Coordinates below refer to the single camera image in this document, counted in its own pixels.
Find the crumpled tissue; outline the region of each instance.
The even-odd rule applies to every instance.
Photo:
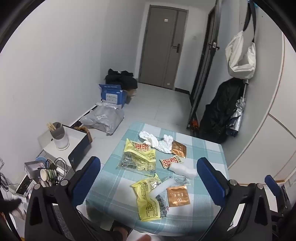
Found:
[[[163,135],[163,140],[158,141],[154,135],[142,131],[140,132],[139,137],[144,139],[144,143],[148,146],[151,146],[164,153],[172,153],[172,146],[174,141],[174,138],[172,136]]]

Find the black clothing pile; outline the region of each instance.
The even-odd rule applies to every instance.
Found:
[[[237,100],[243,94],[243,80],[232,78],[222,83],[211,104],[206,105],[198,137],[218,144],[226,141],[227,124],[236,111]]]
[[[138,88],[138,82],[133,78],[133,73],[127,71],[113,71],[109,69],[105,78],[107,85],[120,85],[122,90],[130,91]]]

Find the white tile floor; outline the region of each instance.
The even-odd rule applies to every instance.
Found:
[[[108,136],[102,131],[90,129],[93,138],[91,149],[87,152],[78,169],[81,169],[92,156],[100,158],[103,167],[122,136],[135,121],[190,135],[190,131],[186,129],[191,110],[187,94],[139,83],[137,96],[129,104],[126,104],[123,110],[125,118],[113,135]],[[112,218],[105,217],[100,213],[92,215],[97,211],[90,211],[87,208],[84,203],[78,207],[78,210],[88,219],[100,222],[103,229],[110,230],[113,222]],[[128,237],[128,241],[137,240],[142,235],[133,230]],[[152,235],[152,240],[172,240],[172,238]]]

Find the silver umbrella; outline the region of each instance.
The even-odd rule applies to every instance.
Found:
[[[239,129],[242,124],[242,119],[243,119],[243,115],[244,115],[244,109],[246,106],[245,94],[246,94],[247,85],[248,85],[248,82],[245,82],[243,97],[241,97],[239,100],[237,100],[237,103],[236,103],[237,110],[232,115],[232,117],[226,127],[227,128],[226,134],[228,136],[236,137],[239,133]]]

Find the gray door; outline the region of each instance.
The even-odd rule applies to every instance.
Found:
[[[139,81],[174,87],[180,60],[187,12],[150,7]]]

